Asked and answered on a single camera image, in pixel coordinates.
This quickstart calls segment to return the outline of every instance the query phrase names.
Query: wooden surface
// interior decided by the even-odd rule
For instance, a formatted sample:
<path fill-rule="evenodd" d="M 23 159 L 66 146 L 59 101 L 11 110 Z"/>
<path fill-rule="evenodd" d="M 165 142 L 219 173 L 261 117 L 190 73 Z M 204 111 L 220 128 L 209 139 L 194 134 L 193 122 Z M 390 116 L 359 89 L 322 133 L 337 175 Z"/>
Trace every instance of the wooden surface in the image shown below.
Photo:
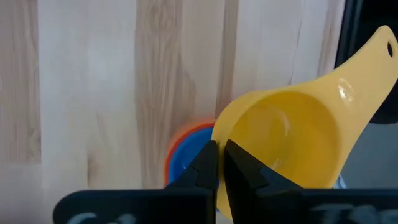
<path fill-rule="evenodd" d="M 333 68 L 343 6 L 0 0 L 0 221 L 48 223 L 76 190 L 161 187 L 178 127 Z"/>

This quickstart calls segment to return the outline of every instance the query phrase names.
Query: plastic scoop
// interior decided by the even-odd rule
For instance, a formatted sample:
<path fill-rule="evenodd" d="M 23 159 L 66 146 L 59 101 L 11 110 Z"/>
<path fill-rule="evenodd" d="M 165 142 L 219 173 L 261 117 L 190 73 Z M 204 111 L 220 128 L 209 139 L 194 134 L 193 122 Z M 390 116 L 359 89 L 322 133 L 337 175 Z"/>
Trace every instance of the plastic scoop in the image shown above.
<path fill-rule="evenodd" d="M 382 26 L 330 74 L 232 101 L 212 135 L 221 159 L 218 209 L 231 218 L 222 171 L 228 139 L 302 187 L 332 188 L 397 77 L 398 44 L 390 28 Z"/>

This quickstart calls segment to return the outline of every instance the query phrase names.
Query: light wood panel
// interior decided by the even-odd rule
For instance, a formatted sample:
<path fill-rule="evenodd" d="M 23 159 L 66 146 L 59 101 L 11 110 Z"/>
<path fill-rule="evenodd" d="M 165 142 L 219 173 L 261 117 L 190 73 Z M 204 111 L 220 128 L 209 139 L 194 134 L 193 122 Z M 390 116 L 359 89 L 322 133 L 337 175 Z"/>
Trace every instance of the light wood panel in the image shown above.
<path fill-rule="evenodd" d="M 39 1 L 47 217 L 76 190 L 141 187 L 135 11 L 132 0 Z"/>
<path fill-rule="evenodd" d="M 138 0 L 136 106 L 144 187 L 162 186 L 168 141 L 193 119 L 214 117 L 223 0 Z"/>
<path fill-rule="evenodd" d="M 238 23 L 239 0 L 225 2 L 223 42 L 221 49 L 221 70 L 218 81 L 216 118 L 231 102 L 234 63 L 236 56 L 236 26 Z"/>
<path fill-rule="evenodd" d="M 345 0 L 329 1 L 318 76 L 330 73 L 335 68 L 345 2 Z"/>
<path fill-rule="evenodd" d="M 36 0 L 0 1 L 0 164 L 40 162 Z"/>
<path fill-rule="evenodd" d="M 331 35 L 326 25 L 341 21 L 337 10 L 328 12 L 331 2 L 239 1 L 232 98 L 316 78 L 324 40 Z M 336 49 L 334 41 L 328 51 Z"/>
<path fill-rule="evenodd" d="M 0 223 L 43 223 L 41 165 L 0 165 L 0 180 Z"/>

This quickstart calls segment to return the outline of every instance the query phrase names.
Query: blue plastic rim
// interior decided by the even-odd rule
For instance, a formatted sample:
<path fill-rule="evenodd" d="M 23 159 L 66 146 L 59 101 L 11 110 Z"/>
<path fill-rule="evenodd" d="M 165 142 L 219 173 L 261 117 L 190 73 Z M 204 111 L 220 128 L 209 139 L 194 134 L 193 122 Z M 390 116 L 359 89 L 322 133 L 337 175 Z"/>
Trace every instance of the blue plastic rim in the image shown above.
<path fill-rule="evenodd" d="M 180 145 L 177 146 L 169 170 L 169 183 L 177 180 L 182 172 L 189 166 L 192 160 L 198 155 L 200 150 L 211 140 L 213 128 L 205 128 L 187 136 Z"/>

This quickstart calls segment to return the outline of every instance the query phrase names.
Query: hole in handle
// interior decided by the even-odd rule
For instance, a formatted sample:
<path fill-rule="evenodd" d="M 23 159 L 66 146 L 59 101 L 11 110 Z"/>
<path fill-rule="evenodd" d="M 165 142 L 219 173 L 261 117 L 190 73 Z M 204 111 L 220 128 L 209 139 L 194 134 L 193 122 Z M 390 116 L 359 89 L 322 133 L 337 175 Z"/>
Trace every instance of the hole in handle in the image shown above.
<path fill-rule="evenodd" d="M 394 54 L 393 54 L 392 46 L 391 46 L 390 42 L 387 43 L 387 50 L 388 50 L 388 54 L 390 55 L 390 57 L 393 57 Z"/>

